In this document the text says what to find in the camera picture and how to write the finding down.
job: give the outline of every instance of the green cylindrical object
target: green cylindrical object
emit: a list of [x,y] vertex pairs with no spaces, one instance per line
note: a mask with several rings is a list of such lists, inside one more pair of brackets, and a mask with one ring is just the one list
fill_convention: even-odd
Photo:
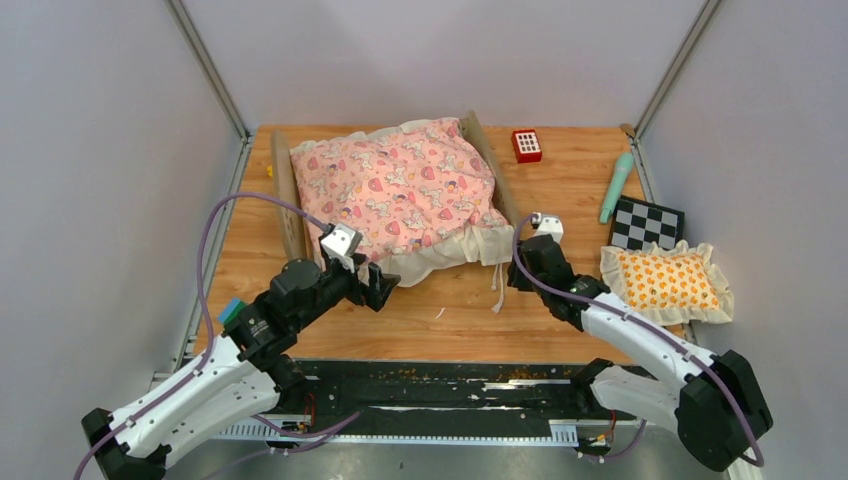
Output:
[[601,223],[609,222],[609,218],[615,210],[615,204],[621,197],[624,182],[627,181],[627,176],[630,175],[631,170],[633,170],[633,154],[630,152],[622,153],[615,162],[612,181],[607,189],[607,195],[604,197],[604,203],[601,204]]

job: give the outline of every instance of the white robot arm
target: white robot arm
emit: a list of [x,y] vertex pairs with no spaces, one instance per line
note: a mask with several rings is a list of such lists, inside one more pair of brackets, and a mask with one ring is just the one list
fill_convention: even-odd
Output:
[[[95,454],[104,476],[159,480],[212,435],[284,401],[291,387],[305,380],[283,355],[297,342],[297,334],[345,298],[379,311],[400,282],[373,263],[365,266],[365,256],[354,253],[360,238],[346,225],[332,226],[321,240],[325,271],[308,260],[290,261],[253,303],[228,307],[222,316],[224,333],[210,344],[208,355],[129,405],[86,415],[82,425],[91,445],[112,436]],[[360,280],[360,268],[367,269],[367,284]],[[156,403],[177,385],[184,388]],[[139,417],[144,408],[149,410]]]
[[705,466],[724,471],[773,425],[751,365],[657,327],[603,282],[575,275],[559,247],[559,218],[532,216],[535,235],[516,242],[509,285],[535,291],[554,317],[626,353],[648,378],[597,359],[574,381],[608,410],[620,410],[676,432]]

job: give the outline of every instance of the black and white checkerboard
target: black and white checkerboard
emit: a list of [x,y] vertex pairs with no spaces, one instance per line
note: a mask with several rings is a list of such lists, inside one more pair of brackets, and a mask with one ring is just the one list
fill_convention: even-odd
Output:
[[683,212],[622,196],[613,212],[609,244],[649,251],[651,242],[669,250],[683,238]]

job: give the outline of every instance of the gray floor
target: gray floor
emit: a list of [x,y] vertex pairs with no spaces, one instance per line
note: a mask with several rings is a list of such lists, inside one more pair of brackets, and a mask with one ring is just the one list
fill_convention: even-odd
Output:
[[[619,448],[635,429],[616,429]],[[167,480],[199,480],[246,454],[267,448],[261,442],[213,440],[168,472]],[[328,444],[289,458],[263,456],[215,480],[469,480],[469,479],[719,480],[697,463],[674,434],[649,428],[624,459],[595,465],[571,449],[543,447],[448,447]]]

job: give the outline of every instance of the orange pillow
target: orange pillow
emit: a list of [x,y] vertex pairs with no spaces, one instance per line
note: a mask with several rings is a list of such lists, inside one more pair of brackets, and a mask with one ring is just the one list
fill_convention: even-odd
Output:
[[654,245],[650,252],[618,247],[601,249],[601,274],[613,292],[634,310],[659,325],[732,320],[733,294],[717,266],[712,246],[690,249],[681,241],[670,251]]

